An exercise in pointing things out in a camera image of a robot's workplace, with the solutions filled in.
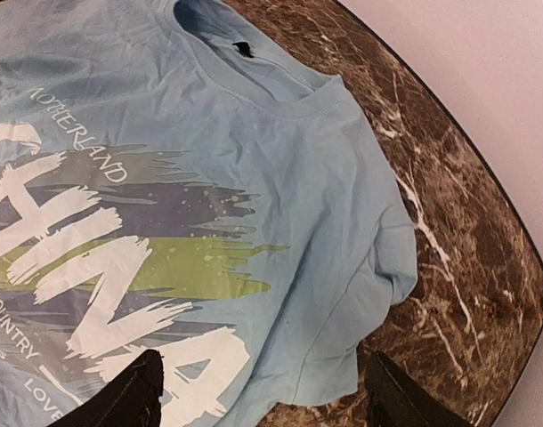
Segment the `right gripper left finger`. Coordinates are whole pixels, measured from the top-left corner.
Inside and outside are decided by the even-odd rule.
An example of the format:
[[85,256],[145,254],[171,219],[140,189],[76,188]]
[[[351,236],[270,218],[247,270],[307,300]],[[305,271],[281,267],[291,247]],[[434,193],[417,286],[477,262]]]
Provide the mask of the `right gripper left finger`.
[[164,385],[161,355],[146,350],[94,397],[65,415],[67,426],[159,426]]

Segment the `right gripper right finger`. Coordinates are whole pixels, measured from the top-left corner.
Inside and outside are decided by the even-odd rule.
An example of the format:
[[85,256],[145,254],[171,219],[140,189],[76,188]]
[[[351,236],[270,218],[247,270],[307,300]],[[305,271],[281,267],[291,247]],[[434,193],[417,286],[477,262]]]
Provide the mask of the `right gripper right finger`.
[[398,367],[382,351],[367,365],[367,426],[469,427]]

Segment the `light blue printed t-shirt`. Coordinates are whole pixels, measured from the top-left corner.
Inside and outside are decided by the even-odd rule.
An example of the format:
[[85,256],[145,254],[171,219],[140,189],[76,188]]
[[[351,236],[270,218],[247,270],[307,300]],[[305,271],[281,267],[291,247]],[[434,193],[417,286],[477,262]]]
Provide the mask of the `light blue printed t-shirt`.
[[0,426],[146,350],[165,426],[328,404],[416,270],[340,77],[220,1],[0,3]]

